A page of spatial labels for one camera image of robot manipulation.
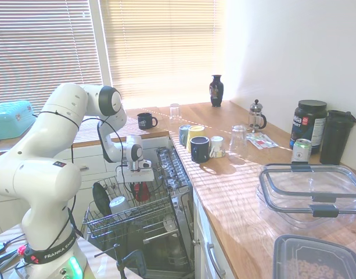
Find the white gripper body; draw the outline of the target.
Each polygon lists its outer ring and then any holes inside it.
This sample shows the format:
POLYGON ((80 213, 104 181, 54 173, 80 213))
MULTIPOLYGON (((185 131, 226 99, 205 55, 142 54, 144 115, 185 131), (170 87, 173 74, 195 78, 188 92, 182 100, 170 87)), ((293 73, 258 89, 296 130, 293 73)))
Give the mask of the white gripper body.
POLYGON ((127 167, 122 166, 117 168, 116 173, 118 183, 140 183, 151 182, 154 180, 154 172, 152 168, 131 171, 127 167))

